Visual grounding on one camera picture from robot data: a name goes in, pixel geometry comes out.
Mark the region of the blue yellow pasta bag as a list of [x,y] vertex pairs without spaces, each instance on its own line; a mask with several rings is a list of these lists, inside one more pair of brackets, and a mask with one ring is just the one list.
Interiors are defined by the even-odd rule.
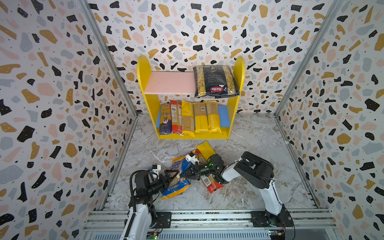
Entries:
[[169,103],[161,104],[160,109],[159,135],[169,135],[172,133],[172,113]]

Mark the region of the yellow spaghetti pack bottom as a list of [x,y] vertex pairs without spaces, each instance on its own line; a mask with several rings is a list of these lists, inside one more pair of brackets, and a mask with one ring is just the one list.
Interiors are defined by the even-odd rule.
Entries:
[[207,107],[209,132],[214,134],[221,134],[222,131],[221,131],[218,103],[215,101],[207,101],[206,107]]

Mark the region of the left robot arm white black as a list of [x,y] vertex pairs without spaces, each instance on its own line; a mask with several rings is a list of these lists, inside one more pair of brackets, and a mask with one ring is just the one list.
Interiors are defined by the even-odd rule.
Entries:
[[178,170],[165,170],[163,174],[138,170],[130,176],[130,209],[121,240],[156,240],[170,228],[172,213],[157,213],[153,196],[164,193],[178,174]]

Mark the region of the blue orange orecchiette bag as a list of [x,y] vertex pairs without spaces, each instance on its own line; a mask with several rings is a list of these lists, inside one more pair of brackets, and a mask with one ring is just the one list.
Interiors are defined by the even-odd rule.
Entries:
[[177,195],[184,193],[191,185],[190,181],[181,176],[192,164],[197,162],[195,152],[190,152],[184,157],[173,159],[171,171],[178,171],[178,173],[170,173],[174,178],[170,185],[163,192],[163,200],[171,199]]

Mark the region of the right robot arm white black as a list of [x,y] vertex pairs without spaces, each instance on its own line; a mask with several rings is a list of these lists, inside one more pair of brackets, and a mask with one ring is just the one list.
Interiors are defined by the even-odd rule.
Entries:
[[200,180],[203,176],[213,176],[213,179],[221,185],[243,177],[258,188],[265,204],[265,210],[251,212],[251,223],[255,228],[294,226],[290,212],[278,195],[274,167],[270,162],[250,152],[244,152],[240,159],[230,165],[225,165],[221,156],[214,154],[208,158],[207,163],[191,163],[180,174],[181,178],[189,180]]

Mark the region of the dark penne pasta bag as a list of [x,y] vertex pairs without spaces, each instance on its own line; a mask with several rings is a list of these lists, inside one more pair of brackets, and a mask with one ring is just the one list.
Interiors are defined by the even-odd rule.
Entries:
[[239,88],[229,66],[195,66],[195,98],[230,98]]

